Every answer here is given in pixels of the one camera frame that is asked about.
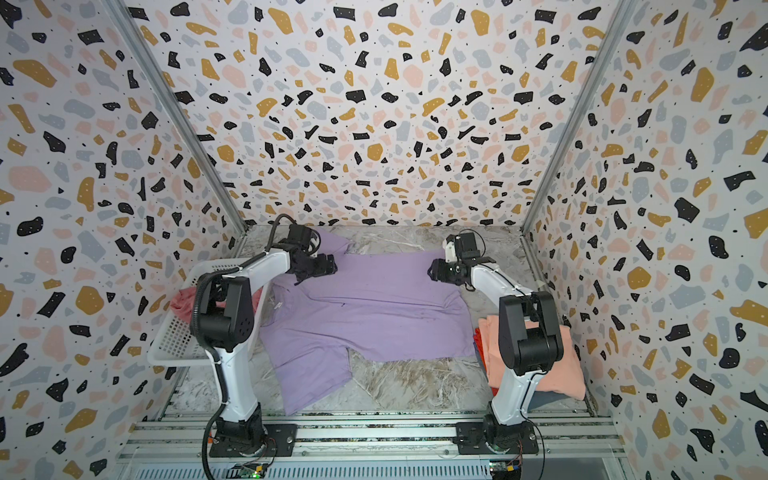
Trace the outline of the lilac purple t-shirt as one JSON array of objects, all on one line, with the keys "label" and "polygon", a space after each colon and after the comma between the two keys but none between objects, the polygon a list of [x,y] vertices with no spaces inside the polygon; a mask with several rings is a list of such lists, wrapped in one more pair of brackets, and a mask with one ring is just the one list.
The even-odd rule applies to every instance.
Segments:
[{"label": "lilac purple t-shirt", "polygon": [[278,306],[259,337],[292,415],[352,378],[350,351],[375,362],[467,357],[475,352],[471,315],[457,286],[428,275],[442,250],[353,254],[349,240],[324,231],[330,276],[272,282]]}]

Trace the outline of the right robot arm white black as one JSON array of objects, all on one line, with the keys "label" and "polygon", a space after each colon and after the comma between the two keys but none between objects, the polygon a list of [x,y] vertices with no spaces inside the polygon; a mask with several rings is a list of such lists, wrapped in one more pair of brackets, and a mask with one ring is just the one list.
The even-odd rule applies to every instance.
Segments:
[{"label": "right robot arm white black", "polygon": [[480,422],[456,425],[461,455],[536,454],[543,441],[528,408],[541,379],[564,356],[554,299],[507,276],[477,245],[473,231],[450,235],[444,257],[428,270],[437,282],[479,291],[498,306],[498,347],[504,365],[497,394]]}]

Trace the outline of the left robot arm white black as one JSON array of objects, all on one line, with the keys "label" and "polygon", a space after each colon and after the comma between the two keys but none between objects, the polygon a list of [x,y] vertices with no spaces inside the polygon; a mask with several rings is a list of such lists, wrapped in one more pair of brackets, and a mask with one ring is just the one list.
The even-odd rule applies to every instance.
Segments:
[{"label": "left robot arm white black", "polygon": [[211,361],[220,402],[205,427],[213,443],[206,446],[204,458],[214,449],[221,455],[277,453],[250,380],[248,343],[257,336],[253,294],[284,274],[301,283],[337,271],[334,258],[319,252],[318,231],[291,222],[287,236],[277,241],[276,229],[272,227],[262,252],[197,281],[190,330]]}]

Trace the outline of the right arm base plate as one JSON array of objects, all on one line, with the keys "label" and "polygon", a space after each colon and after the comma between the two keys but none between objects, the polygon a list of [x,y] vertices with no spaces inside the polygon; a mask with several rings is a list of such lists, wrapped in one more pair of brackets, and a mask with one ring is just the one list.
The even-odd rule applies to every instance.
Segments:
[{"label": "right arm base plate", "polygon": [[459,422],[455,425],[453,443],[460,455],[538,454],[539,445],[534,426],[524,421],[518,425],[496,425],[493,422]]}]

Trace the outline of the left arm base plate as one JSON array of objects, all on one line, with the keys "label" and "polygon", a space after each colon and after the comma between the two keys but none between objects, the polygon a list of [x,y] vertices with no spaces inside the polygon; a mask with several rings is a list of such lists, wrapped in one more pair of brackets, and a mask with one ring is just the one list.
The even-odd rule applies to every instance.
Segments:
[{"label": "left arm base plate", "polygon": [[293,454],[298,426],[268,423],[256,427],[237,426],[231,432],[216,433],[208,455],[212,458],[265,459]]}]

